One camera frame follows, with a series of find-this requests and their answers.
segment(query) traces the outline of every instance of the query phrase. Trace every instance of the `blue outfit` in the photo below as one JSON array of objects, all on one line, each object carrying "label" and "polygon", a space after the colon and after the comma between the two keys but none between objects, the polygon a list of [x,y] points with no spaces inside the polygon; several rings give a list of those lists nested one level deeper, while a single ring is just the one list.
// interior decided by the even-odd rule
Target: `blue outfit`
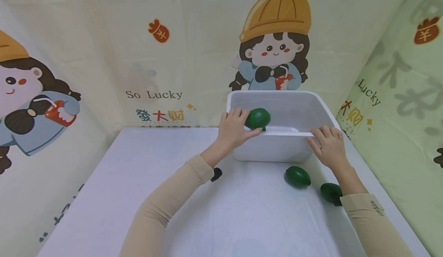
[{"label": "blue outfit", "polygon": [[[76,115],[80,112],[80,103],[67,94],[54,91],[43,91],[40,94],[49,97],[53,102],[62,100],[65,111],[70,115]],[[29,104],[30,102],[27,102],[20,109],[28,109]],[[5,123],[0,120],[0,147],[16,145],[24,154],[31,156],[52,143],[67,128],[46,118],[44,115],[34,117],[34,120],[34,128],[24,135],[10,131]]]},{"label": "blue outfit", "polygon": [[[286,64],[289,66],[288,73],[292,74],[294,78],[289,80],[288,82],[288,90],[297,90],[300,88],[300,85],[302,84],[302,78],[300,76],[300,72],[295,67],[294,64],[288,63]],[[271,69],[274,69],[278,67],[278,65],[275,65],[273,67],[270,67]],[[255,79],[255,74],[257,71],[257,66],[252,64],[248,61],[241,61],[238,66],[238,71],[243,76],[243,78],[250,84],[249,90],[276,90],[276,83],[274,77],[269,77],[265,82],[257,82]]]}]

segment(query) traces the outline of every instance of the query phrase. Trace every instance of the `orange knit hat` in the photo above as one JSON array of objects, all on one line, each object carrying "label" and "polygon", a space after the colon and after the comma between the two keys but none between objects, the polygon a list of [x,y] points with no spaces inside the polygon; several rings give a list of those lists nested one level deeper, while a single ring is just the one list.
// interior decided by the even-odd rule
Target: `orange knit hat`
[{"label": "orange knit hat", "polygon": [[0,30],[0,62],[28,57],[29,54],[23,45]]},{"label": "orange knit hat", "polygon": [[248,14],[240,41],[279,32],[307,35],[310,29],[311,9],[307,0],[258,0]]}]

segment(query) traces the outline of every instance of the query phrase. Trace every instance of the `finger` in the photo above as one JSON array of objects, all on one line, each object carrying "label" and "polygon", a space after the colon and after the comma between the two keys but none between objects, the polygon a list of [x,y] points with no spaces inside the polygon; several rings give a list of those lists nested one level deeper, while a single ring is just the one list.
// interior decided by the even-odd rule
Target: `finger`
[{"label": "finger", "polygon": [[227,118],[231,118],[234,115],[234,109],[230,109]]},{"label": "finger", "polygon": [[234,117],[239,117],[240,115],[241,115],[241,108],[239,107],[239,108],[235,109]]},{"label": "finger", "polygon": [[221,119],[220,119],[220,123],[224,122],[226,120],[226,118],[228,117],[228,113],[227,112],[223,112],[221,114]]},{"label": "finger", "polygon": [[320,144],[323,143],[324,140],[326,140],[325,135],[323,135],[323,132],[321,132],[321,130],[318,128],[312,128],[311,133],[314,134]]},{"label": "finger", "polygon": [[312,151],[314,152],[315,156],[321,156],[321,149],[318,147],[318,144],[315,142],[315,140],[311,137],[306,137],[307,143],[312,148]]},{"label": "finger", "polygon": [[321,126],[320,130],[326,138],[332,137],[331,129],[329,129],[328,126],[326,125]]},{"label": "finger", "polygon": [[337,128],[335,128],[335,127],[331,128],[332,137],[338,138],[339,132],[340,132],[340,130],[338,130]]},{"label": "finger", "polygon": [[262,128],[256,128],[251,131],[246,131],[246,134],[245,134],[246,139],[248,140],[252,137],[258,136],[260,134],[261,130],[262,130]]},{"label": "finger", "polygon": [[241,119],[243,122],[245,122],[245,121],[247,120],[247,118],[248,118],[248,116],[249,116],[250,113],[251,113],[251,111],[249,111],[248,109],[243,110],[243,111],[241,112],[240,119]]}]

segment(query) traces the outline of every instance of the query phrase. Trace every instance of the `green lime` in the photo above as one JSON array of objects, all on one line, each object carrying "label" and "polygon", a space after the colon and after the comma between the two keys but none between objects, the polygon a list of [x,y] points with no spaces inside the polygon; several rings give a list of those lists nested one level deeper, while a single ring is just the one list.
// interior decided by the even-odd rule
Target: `green lime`
[{"label": "green lime", "polygon": [[307,187],[311,184],[311,177],[301,167],[292,166],[286,170],[286,181],[294,187]]},{"label": "green lime", "polygon": [[251,110],[250,115],[245,121],[245,126],[249,129],[264,128],[270,121],[271,114],[263,108],[257,108]]},{"label": "green lime", "polygon": [[342,206],[340,197],[343,196],[340,186],[334,183],[324,183],[320,187],[320,194],[327,202],[333,203],[335,206]]}]

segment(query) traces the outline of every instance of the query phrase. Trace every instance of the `white tabletop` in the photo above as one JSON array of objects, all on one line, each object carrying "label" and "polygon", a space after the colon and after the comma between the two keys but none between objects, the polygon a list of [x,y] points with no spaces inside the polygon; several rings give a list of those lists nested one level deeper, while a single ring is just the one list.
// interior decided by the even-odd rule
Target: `white tabletop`
[{"label": "white tabletop", "polygon": [[[38,257],[117,257],[141,202],[186,160],[203,151],[217,128],[124,128]],[[415,256],[428,252],[346,138],[348,158]],[[166,230],[164,256],[359,257],[364,252],[342,207],[320,197],[335,182],[314,156],[299,164],[312,184],[283,179],[293,164],[225,158],[223,175],[200,187]]]}]

